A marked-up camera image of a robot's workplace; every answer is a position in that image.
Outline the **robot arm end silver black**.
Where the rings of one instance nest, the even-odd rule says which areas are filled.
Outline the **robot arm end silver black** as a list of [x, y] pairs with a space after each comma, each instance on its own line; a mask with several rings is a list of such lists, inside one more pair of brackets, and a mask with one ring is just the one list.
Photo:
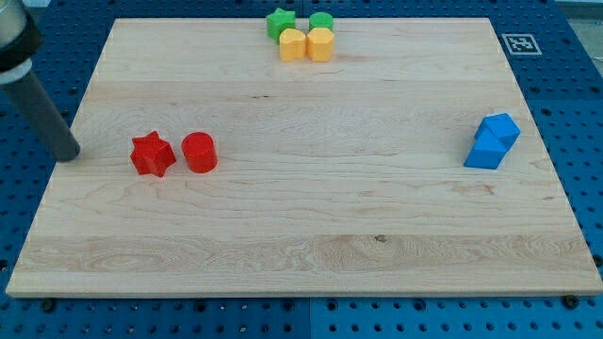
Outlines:
[[21, 0], [1, 0], [1, 85], [24, 77], [42, 44], [41, 32]]

